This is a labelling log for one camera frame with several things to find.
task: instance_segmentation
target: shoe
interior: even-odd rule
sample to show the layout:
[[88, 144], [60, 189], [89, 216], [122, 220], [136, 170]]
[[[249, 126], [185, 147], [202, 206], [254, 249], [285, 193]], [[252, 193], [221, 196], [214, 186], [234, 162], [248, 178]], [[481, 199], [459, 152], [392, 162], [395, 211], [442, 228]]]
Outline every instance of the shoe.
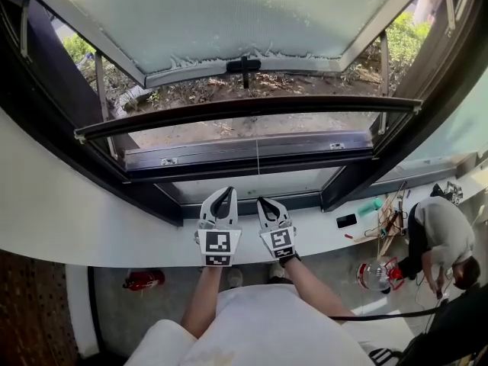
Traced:
[[285, 270], [280, 266], [278, 262], [275, 262], [269, 266], [269, 279], [271, 278], [286, 278]]
[[227, 281], [229, 282], [229, 288], [241, 287], [243, 283], [242, 271], [238, 268], [231, 268], [227, 274]]

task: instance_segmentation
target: floor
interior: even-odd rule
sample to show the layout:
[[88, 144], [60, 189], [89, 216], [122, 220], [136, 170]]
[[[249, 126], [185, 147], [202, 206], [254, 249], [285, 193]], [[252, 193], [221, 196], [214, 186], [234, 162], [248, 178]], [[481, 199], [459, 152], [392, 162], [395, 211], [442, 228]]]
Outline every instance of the floor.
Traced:
[[[488, 195], [482, 191], [460, 205], [470, 223], [474, 222], [481, 204], [488, 206]], [[488, 267], [488, 226], [478, 216], [474, 231], [477, 238], [475, 257], [480, 262], [481, 284], [486, 283]], [[394, 240], [389, 256], [398, 259], [406, 256], [407, 246], [403, 239]], [[322, 281], [340, 295], [344, 304], [356, 314], [384, 314], [394, 310], [413, 312], [434, 307], [435, 296], [427, 283], [418, 287], [415, 281], [407, 281], [397, 291], [387, 296], [361, 289], [355, 283], [355, 270], [362, 262], [376, 257], [377, 242], [370, 241], [347, 249], [303, 257], [303, 263]], [[265, 283], [266, 265], [240, 266], [244, 274], [244, 285]], [[197, 283], [200, 272], [197, 268], [164, 268], [166, 282], [162, 286], [146, 291], [132, 292], [122, 288], [128, 270], [122, 268], [96, 268], [95, 290], [101, 333], [109, 350], [129, 356], [137, 347], [147, 329], [159, 319], [179, 322], [185, 304]], [[224, 272], [221, 290], [226, 289]], [[445, 296], [454, 298], [461, 294], [452, 284]], [[408, 319], [414, 335], [425, 330], [429, 317]]]

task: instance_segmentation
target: person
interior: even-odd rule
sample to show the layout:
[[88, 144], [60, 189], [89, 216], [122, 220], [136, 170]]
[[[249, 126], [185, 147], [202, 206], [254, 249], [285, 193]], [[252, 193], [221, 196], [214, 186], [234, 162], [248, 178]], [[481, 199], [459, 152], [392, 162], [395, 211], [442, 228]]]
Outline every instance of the person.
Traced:
[[[437, 295], [452, 267], [454, 286], [466, 290], [477, 283], [480, 265], [473, 257], [474, 232], [462, 212], [443, 197], [428, 197], [416, 204], [408, 217], [409, 256], [398, 265], [404, 278], [423, 271]], [[439, 266], [437, 280], [432, 265]]]
[[354, 314], [297, 256], [281, 264], [289, 278], [275, 263], [268, 284], [247, 287], [232, 268], [231, 289], [220, 294], [222, 268], [205, 267], [181, 325], [157, 322], [126, 366], [397, 363], [411, 338], [396, 335], [398, 326], [385, 329], [392, 320], [330, 319]]

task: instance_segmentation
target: black window frame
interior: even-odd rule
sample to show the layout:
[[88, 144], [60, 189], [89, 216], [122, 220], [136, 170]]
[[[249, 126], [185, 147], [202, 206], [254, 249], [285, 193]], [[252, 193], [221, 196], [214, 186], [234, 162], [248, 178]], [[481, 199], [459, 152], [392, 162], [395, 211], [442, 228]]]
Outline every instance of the black window frame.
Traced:
[[[173, 179], [143, 180], [144, 178], [134, 177], [133, 171], [127, 170], [124, 162], [126, 151], [134, 153], [138, 150], [135, 142], [127, 134], [127, 124], [135, 120], [136, 123], [133, 123], [130, 128], [139, 129], [140, 120], [144, 118], [104, 120], [97, 94], [92, 91], [64, 50], [51, 26], [45, 7], [36, 0], [18, 1], [22, 2], [20, 6], [11, 1], [0, 0], [2, 9], [0, 45], [6, 51], [4, 67], [8, 72], [0, 94], [2, 108], [49, 151], [125, 201], [177, 226], [183, 224], [184, 218], [196, 217], [197, 205], [180, 204], [178, 190], [171, 183], [174, 180], [185, 180], [184, 178], [178, 179], [175, 173]], [[371, 190], [371, 194], [377, 193], [379, 190], [375, 189], [374, 183], [433, 133], [462, 102], [484, 73], [488, 66], [487, 8], [488, 0], [467, 0], [456, 28], [449, 30], [446, 4], [443, 1], [430, 34], [420, 50], [419, 56], [422, 58], [416, 59], [393, 94], [401, 98], [419, 99], [422, 102], [420, 110], [419, 103], [407, 101], [410, 102], [411, 107], [409, 106], [408, 110], [402, 109], [400, 113], [397, 112], [398, 108], [395, 108], [398, 104], [394, 99], [373, 98], [376, 99], [376, 105], [370, 103], [369, 111], [381, 111], [382, 117], [387, 117], [387, 121], [386, 129], [382, 134], [379, 134], [380, 118], [371, 127], [373, 145], [368, 147], [368, 153], [361, 153], [360, 158], [357, 153], [353, 156], [348, 153], [339, 158], [340, 150], [327, 152], [318, 149], [312, 155], [310, 155], [312, 151], [308, 152], [309, 158], [299, 153], [282, 156], [274, 164], [274, 168], [270, 166], [269, 172], [325, 168], [335, 165], [340, 165], [341, 168], [327, 181], [321, 191], [289, 194], [277, 197], [278, 200], [287, 205], [290, 210], [319, 206], [325, 211], [334, 210], [346, 201], [364, 196], [367, 190]], [[445, 37], [444, 34], [448, 31], [449, 36]], [[20, 101], [16, 94], [22, 94]], [[243, 105], [239, 109], [239, 116], [287, 113], [297, 100], [286, 98], [270, 101], [268, 98], [254, 98], [239, 103], [224, 102], [225, 108], [222, 108], [222, 105], [207, 104], [201, 108], [203, 112], [197, 117], [200, 118], [198, 120], [215, 119], [215, 115], [210, 115], [208, 111], [211, 108], [219, 113], [219, 117], [227, 117], [232, 113], [228, 111], [229, 104]], [[357, 105], [345, 97], [341, 99], [307, 97], [300, 101], [309, 105], [307, 108], [309, 112], [357, 110], [354, 109]], [[382, 104], [383, 108], [374, 109], [379, 104]], [[179, 111], [171, 112], [176, 114], [173, 115], [172, 123], [187, 123], [186, 115], [178, 115]], [[155, 127], [154, 123], [160, 124], [162, 121], [164, 123], [168, 113], [147, 115], [150, 117], [143, 121], [145, 128]], [[105, 135], [87, 139], [86, 132], [90, 131], [89, 128], [93, 131], [93, 126], [99, 128], [120, 125], [124, 125], [126, 130], [115, 130], [119, 133], [114, 136], [114, 146], [118, 156], [114, 156], [106, 140], [107, 136], [112, 136], [113, 130], [109, 129], [108, 134], [105, 131]], [[219, 177], [223, 175], [219, 173], [223, 170], [214, 169], [217, 173], [209, 176]], [[250, 172], [254, 171], [240, 169], [235, 175], [251, 175]], [[194, 172], [190, 178], [196, 179], [201, 176], [201, 173]], [[428, 182], [425, 178], [416, 178], [409, 187], [414, 187], [414, 184], [420, 181]], [[393, 185], [394, 183], [389, 187], [383, 185], [382, 191], [386, 192], [385, 189], [388, 188], [393, 190]], [[239, 212], [254, 214], [253, 200], [240, 201]]]

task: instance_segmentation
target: hand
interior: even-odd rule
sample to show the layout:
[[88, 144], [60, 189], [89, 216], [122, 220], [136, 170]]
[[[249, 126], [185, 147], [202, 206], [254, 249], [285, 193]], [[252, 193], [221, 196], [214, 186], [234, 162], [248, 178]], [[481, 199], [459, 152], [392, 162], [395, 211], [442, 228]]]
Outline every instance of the hand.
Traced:
[[445, 276], [439, 275], [435, 283], [437, 284], [438, 289], [442, 291], [442, 288], [444, 287], [444, 283], [445, 283]]
[[437, 282], [436, 281], [434, 281], [433, 279], [431, 279], [429, 281], [429, 287], [430, 287], [430, 290], [432, 290], [432, 293], [437, 294], [438, 285], [437, 285]]

